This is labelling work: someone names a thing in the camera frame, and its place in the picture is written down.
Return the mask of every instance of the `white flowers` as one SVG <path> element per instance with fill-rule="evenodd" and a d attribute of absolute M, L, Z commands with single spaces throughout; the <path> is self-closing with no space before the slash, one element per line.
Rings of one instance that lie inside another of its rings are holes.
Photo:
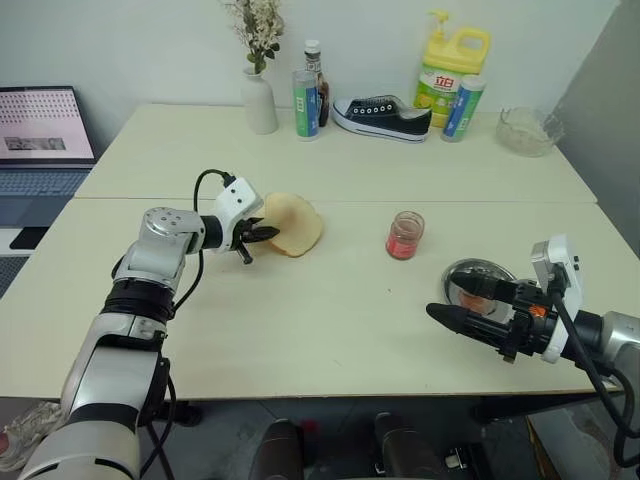
<path fill-rule="evenodd" d="M 234 31 L 249 49 L 247 60 L 254 64 L 255 73 L 266 67 L 266 58 L 275 58 L 280 50 L 278 37 L 284 31 L 284 21 L 278 15 L 280 0 L 235 0 L 227 5 L 234 17 Z"/>

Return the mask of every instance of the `glass jar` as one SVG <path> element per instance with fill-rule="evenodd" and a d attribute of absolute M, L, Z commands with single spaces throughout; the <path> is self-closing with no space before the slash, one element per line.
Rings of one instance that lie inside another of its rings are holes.
<path fill-rule="evenodd" d="M 424 219 L 416 212 L 400 212 L 394 218 L 387 239 L 387 252 L 398 260 L 413 257 L 424 232 Z"/>

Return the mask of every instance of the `black sneaker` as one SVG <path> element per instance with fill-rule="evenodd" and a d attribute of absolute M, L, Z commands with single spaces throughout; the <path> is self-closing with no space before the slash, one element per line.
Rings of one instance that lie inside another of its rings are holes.
<path fill-rule="evenodd" d="M 253 459 L 249 480 L 304 480 L 301 439 L 289 420 L 272 423 Z"/>
<path fill-rule="evenodd" d="M 362 135 L 424 142 L 431 110 L 407 107 L 398 97 L 338 99 L 333 119 L 342 128 Z"/>

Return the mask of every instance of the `shoe on floor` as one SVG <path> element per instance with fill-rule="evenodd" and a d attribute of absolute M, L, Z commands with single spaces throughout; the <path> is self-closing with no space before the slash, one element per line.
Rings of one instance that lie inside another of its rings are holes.
<path fill-rule="evenodd" d="M 387 477 L 446 478 L 443 462 L 402 417 L 382 412 L 374 425 Z"/>
<path fill-rule="evenodd" d="M 304 479 L 301 440 L 295 425 L 286 419 L 269 426 L 249 473 L 249 480 L 274 479 Z"/>
<path fill-rule="evenodd" d="M 39 402 L 4 427 L 9 448 L 0 455 L 0 472 L 12 472 L 25 466 L 42 439 L 62 424 L 60 405 Z"/>
<path fill-rule="evenodd" d="M 431 110 L 408 107 L 393 95 L 338 99 L 333 119 L 354 133 L 418 143 L 427 136 Z"/>

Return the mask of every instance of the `jar lid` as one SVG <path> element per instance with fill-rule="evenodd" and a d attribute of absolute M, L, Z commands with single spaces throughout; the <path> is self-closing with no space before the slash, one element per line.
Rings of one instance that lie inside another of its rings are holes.
<path fill-rule="evenodd" d="M 442 275 L 444 298 L 448 304 L 469 308 L 494 322 L 509 321 L 513 316 L 511 305 L 498 300 L 476 297 L 460 288 L 451 281 L 451 275 L 458 272 L 486 275 L 508 282 L 516 281 L 516 277 L 509 270 L 488 260 L 465 258 L 449 265 Z"/>

